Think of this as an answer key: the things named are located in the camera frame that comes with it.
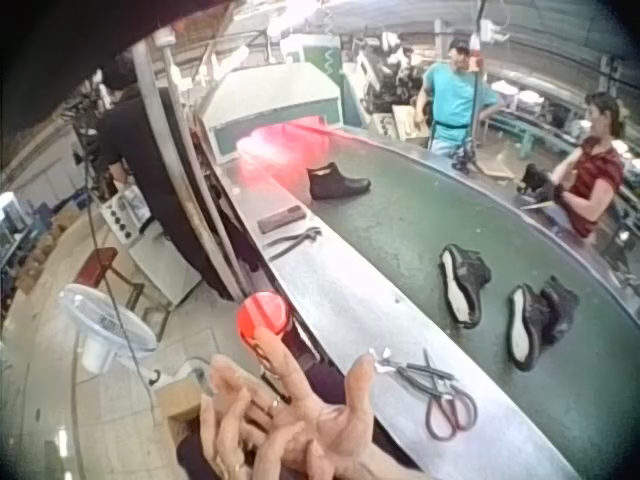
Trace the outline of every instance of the metal counter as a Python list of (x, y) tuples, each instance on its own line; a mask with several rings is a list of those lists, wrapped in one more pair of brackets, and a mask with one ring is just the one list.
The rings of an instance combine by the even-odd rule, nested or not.
[[(306, 327), (343, 372), (369, 348), (390, 347), (397, 360), (421, 362), (428, 346), (439, 368), (452, 372), (477, 400), (478, 423), (451, 442), (431, 439), (426, 402), (391, 376), (376, 376), (372, 403), (376, 417), (423, 470), (443, 479), (565, 479), (576, 472), (522, 413), (447, 335), (387, 278), (314, 216), (293, 195), (244, 160), (216, 173), (244, 227), (262, 255), (276, 237), (311, 225), (322, 228), (315, 243), (304, 243), (269, 268)], [(303, 222), (267, 235), (257, 220), (299, 204)]]

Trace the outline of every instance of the man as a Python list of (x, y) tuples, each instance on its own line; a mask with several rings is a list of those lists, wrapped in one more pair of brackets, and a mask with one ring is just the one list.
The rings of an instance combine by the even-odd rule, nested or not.
[[(151, 214), (162, 225), (165, 235), (211, 288), (222, 298), (230, 299), (227, 288), (211, 264), (173, 188), (147, 118), (131, 57), (123, 54), (108, 62), (102, 67), (102, 77), (103, 84), (115, 94), (117, 100), (98, 123), (100, 162), (108, 166), (118, 183), (126, 184), (129, 174), (133, 175)], [(209, 228), (215, 232), (195, 183), (166, 88), (160, 89), (160, 99), (198, 205), (205, 214)], [(221, 212), (221, 217), (235, 251), (252, 269), (256, 268), (257, 257), (251, 245), (224, 212)]]
[[(471, 135), (475, 74), (469, 72), (469, 55), (468, 42), (455, 39), (449, 47), (449, 63), (431, 65), (423, 77), (414, 122), (416, 125), (424, 123), (427, 95), (433, 95), (430, 150), (437, 155), (452, 157), (456, 149)], [(479, 83), (478, 96), (480, 120), (503, 106), (498, 94), (484, 82)]]

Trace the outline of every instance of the woman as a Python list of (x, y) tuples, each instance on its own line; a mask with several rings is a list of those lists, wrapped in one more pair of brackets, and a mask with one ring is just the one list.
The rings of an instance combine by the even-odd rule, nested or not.
[[(623, 163), (613, 147), (623, 129), (617, 100), (605, 92), (588, 95), (587, 120), (591, 122), (589, 137), (555, 168), (550, 182), (536, 195), (539, 201), (555, 201), (559, 208), (545, 213), (570, 225), (583, 238), (593, 232), (611, 205), (623, 176)], [(574, 171), (575, 181), (565, 190), (563, 184)]]

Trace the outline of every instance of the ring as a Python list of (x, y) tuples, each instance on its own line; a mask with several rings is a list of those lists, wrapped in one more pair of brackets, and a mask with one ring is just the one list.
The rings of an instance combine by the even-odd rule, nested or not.
[(280, 405), (280, 400), (276, 397), (273, 402), (271, 403), (271, 405), (269, 405), (269, 408), (267, 409), (267, 413), (271, 416), (273, 416), (273, 411), (278, 408), (278, 405)]

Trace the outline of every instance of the hand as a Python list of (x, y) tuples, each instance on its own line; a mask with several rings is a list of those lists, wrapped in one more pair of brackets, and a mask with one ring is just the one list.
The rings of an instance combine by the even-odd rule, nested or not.
[(413, 123), (417, 129), (421, 129), (426, 125), (424, 113), (421, 110), (416, 109), (416, 112), (413, 115)]
[[(293, 440), (294, 435), (305, 428), (304, 422), (281, 427), (271, 433), (256, 455), (253, 465), (253, 478), (260, 480), (279, 480), (282, 466), (282, 457), (287, 445)], [(322, 447), (311, 441), (306, 450), (306, 474), (310, 480), (332, 480), (334, 475), (333, 464), (325, 456)]]
[(361, 356), (347, 373), (347, 405), (328, 405), (311, 390), (300, 366), (277, 336), (261, 328), (256, 330), (255, 340), (291, 397), (291, 404), (275, 402), (273, 393), (257, 380), (238, 374), (234, 364), (224, 357), (215, 357), (212, 362), (214, 388), (219, 393), (234, 395), (246, 387), (254, 403), (247, 414), (267, 431), (304, 422), (304, 430), (294, 435), (283, 455), (287, 465), (304, 470), (309, 442), (316, 440), (335, 465), (336, 475), (351, 477), (359, 458), (371, 446), (373, 411), (369, 390), (373, 357)]
[[(251, 396), (241, 389), (235, 402), (224, 414), (224, 407), (213, 398), (203, 395), (200, 402), (200, 441), (202, 452), (211, 467), (223, 478), (249, 480), (250, 470), (245, 465), (243, 443), (262, 441), (263, 434), (244, 421)], [(224, 415), (218, 426), (217, 419)]]

